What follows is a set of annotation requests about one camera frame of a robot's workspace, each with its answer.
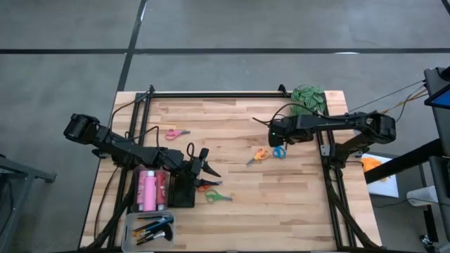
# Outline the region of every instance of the scissor handle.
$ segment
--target scissor handle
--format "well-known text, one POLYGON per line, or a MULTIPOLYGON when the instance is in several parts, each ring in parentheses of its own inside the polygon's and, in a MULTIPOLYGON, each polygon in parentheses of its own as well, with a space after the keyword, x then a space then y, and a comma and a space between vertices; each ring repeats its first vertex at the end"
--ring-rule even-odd
POLYGON ((205 191, 206 201, 208 202, 214 202, 216 200, 220 200, 221 195, 216 191, 209 189, 205 191))
POLYGON ((273 155, 274 155, 274 157, 277 157, 277 158, 285 158, 286 150, 284 150, 281 146, 278 146, 278 147, 274 148, 273 155))
POLYGON ((199 186, 199 187, 197 188, 197 190, 198 190, 198 192, 200 192, 200 193, 204 193, 209 187, 211 187, 211 186, 199 186))
POLYGON ((180 131, 177 131, 177 130, 174 130, 174 129, 169 129, 169 131, 167 131, 167 135, 170 135, 170 136, 176 136, 176 135, 179 135, 180 134, 180 131))
POLYGON ((269 151, 267 149, 258 148, 256 152, 255 159, 264 159, 269 156, 269 151))

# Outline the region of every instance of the green scissors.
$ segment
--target green scissors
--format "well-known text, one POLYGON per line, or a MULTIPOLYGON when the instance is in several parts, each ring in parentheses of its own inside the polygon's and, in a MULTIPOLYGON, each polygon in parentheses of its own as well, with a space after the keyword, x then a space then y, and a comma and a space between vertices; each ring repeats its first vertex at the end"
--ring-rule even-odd
POLYGON ((224 196, 220 195, 216 190, 212 190, 212 189, 205 191, 205 196, 206 196, 206 201, 208 201, 209 203, 216 202, 217 200, 233 201, 232 198, 224 197, 224 196))

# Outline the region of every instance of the scissors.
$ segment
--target scissors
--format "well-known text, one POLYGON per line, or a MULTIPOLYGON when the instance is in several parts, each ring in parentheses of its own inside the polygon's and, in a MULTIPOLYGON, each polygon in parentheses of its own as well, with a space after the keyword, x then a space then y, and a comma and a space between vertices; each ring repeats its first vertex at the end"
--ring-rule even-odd
POLYGON ((182 134, 190 134, 190 133, 191 133, 191 131, 184 131, 184 130, 180 131, 180 130, 170 129, 167 132, 167 134, 166 134, 166 139, 167 140, 173 140, 173 139, 175 139, 176 137, 178 137, 178 136, 180 136, 182 134))
POLYGON ((247 163, 247 165, 256 162, 257 160, 264 160, 269 157, 269 151, 265 148, 258 148, 256 155, 247 163))
POLYGON ((286 158, 286 150, 284 150, 283 146, 278 146, 274 148, 274 152, 272 153, 272 155, 281 159, 286 158))
POLYGON ((205 192, 205 196, 206 196, 206 201, 208 201, 209 203, 216 202, 217 200, 233 201, 232 198, 224 197, 224 196, 220 195, 216 190, 212 190, 212 189, 207 190, 205 192))
MULTIPOLYGON (((217 182, 215 182, 215 183, 218 183, 219 185, 221 185, 222 184, 222 181, 217 181, 217 182)), ((197 190, 198 190, 198 192, 199 193, 204 193, 207 189, 209 189, 211 186, 199 186, 198 188, 197 188, 197 190)))

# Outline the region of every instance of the orange object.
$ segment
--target orange object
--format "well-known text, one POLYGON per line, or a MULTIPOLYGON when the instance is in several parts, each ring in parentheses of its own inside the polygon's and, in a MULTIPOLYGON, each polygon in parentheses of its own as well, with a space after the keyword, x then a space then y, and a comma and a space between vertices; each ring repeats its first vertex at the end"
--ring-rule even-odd
POLYGON ((361 162, 363 163, 364 172, 370 171, 371 169, 374 169, 383 164, 382 162, 373 157, 363 158, 361 159, 361 162))
POLYGON ((197 190, 200 192, 200 193, 204 193, 207 189, 209 189, 211 186, 199 186, 198 188, 197 188, 197 190))

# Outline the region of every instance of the pink scissors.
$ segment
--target pink scissors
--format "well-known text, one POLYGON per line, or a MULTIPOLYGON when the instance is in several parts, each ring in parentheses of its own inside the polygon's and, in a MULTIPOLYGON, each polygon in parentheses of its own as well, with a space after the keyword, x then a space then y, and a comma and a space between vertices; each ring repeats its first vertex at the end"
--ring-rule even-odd
POLYGON ((180 136, 182 134, 190 134, 190 133, 191 133, 191 131, 184 131, 184 130, 180 131, 180 130, 170 129, 167 132, 167 134, 166 134, 166 139, 167 140, 173 140, 173 139, 175 139, 176 137, 178 137, 178 136, 180 136))

